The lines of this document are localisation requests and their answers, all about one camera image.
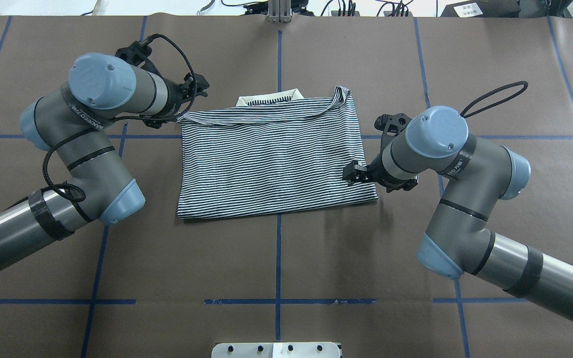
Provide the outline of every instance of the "white bracket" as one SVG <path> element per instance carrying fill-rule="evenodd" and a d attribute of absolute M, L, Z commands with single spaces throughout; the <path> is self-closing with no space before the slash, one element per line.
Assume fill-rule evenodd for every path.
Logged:
<path fill-rule="evenodd" d="M 269 0 L 269 22 L 291 22 L 291 0 Z"/>
<path fill-rule="evenodd" d="M 333 342 L 279 342 L 217 344 L 211 358 L 341 358 L 340 344 Z"/>

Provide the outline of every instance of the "light blue cap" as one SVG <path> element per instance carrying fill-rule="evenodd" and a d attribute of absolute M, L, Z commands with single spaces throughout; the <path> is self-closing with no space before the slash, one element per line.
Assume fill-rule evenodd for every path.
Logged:
<path fill-rule="evenodd" d="M 136 90 L 134 70 L 118 57 L 90 52 L 70 68 L 72 94 L 88 107 L 114 109 L 125 104 Z"/>
<path fill-rule="evenodd" d="M 507 153 L 510 155 L 510 161 L 512 162 L 512 177 L 510 177 L 510 184 L 507 186 L 505 194 L 503 194 L 499 199 L 510 200 L 519 195 L 521 193 L 521 189 L 525 188 L 527 182 L 530 181 L 532 168 L 525 157 L 509 150 L 507 147 L 501 147 L 505 148 Z"/>
<path fill-rule="evenodd" d="M 432 272 L 450 279 L 460 278 L 464 274 L 464 270 L 455 261 L 452 261 L 426 233 L 423 234 L 421 244 L 417 250 L 417 259 Z"/>
<path fill-rule="evenodd" d="M 139 211 L 143 205 L 145 205 L 143 192 L 138 187 L 136 179 L 132 179 L 98 219 L 107 226 L 114 225 Z"/>
<path fill-rule="evenodd" d="M 41 138 L 39 135 L 37 124 L 34 122 L 34 110 L 37 108 L 39 99 L 35 100 L 33 104 L 29 105 L 28 108 L 21 112 L 21 116 L 19 116 L 19 127 L 21 127 L 23 136 L 32 142 L 35 147 L 41 150 L 50 150 L 50 146 L 47 145 L 46 142 L 43 141 L 43 138 Z"/>
<path fill-rule="evenodd" d="M 468 140 L 468 124 L 459 112 L 446 106 L 423 111 L 405 129 L 408 146 L 420 156 L 439 159 L 452 156 Z"/>

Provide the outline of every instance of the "striped shirt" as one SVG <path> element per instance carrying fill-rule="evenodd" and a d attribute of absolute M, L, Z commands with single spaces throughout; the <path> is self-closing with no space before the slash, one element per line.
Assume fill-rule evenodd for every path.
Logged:
<path fill-rule="evenodd" d="M 230 218 L 357 204 L 375 184 L 348 186 L 342 170 L 364 161 L 351 91 L 189 112 L 182 124 L 179 218 Z"/>

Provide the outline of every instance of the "white label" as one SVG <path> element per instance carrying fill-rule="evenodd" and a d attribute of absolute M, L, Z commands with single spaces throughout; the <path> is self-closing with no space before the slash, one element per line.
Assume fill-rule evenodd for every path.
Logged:
<path fill-rule="evenodd" d="M 473 2 L 472 4 L 455 6 L 454 9 L 459 17 L 472 17 L 483 14 L 476 2 Z"/>

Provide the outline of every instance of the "robotic arm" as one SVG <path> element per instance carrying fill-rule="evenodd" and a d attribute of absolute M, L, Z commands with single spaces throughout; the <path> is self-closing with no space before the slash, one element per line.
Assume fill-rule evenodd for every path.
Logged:
<path fill-rule="evenodd" d="M 165 38 L 177 48 L 155 34 L 119 49 L 116 57 L 82 55 L 70 69 L 68 82 L 23 111 L 23 135 L 48 151 L 43 163 L 48 188 L 0 213 L 0 270 L 89 222 L 99 219 L 113 225 L 143 207 L 141 189 L 103 129 L 124 118 L 115 118 L 123 112 L 140 113 L 126 118 L 159 128 L 175 120 L 182 103 L 206 96 L 209 88 L 191 66 L 184 84 L 162 77 L 147 58 L 152 52 L 148 44 L 155 38 Z M 52 152 L 72 175 L 66 184 L 54 185 L 47 175 Z"/>
<path fill-rule="evenodd" d="M 512 199 L 527 185 L 527 159 L 475 136 L 446 106 L 412 120 L 382 115 L 375 127 L 383 131 L 381 152 L 368 166 L 352 161 L 344 168 L 350 184 L 410 190 L 425 170 L 450 179 L 417 251 L 425 267 L 450 279 L 474 274 L 573 321 L 573 266 L 486 228 L 497 200 Z"/>

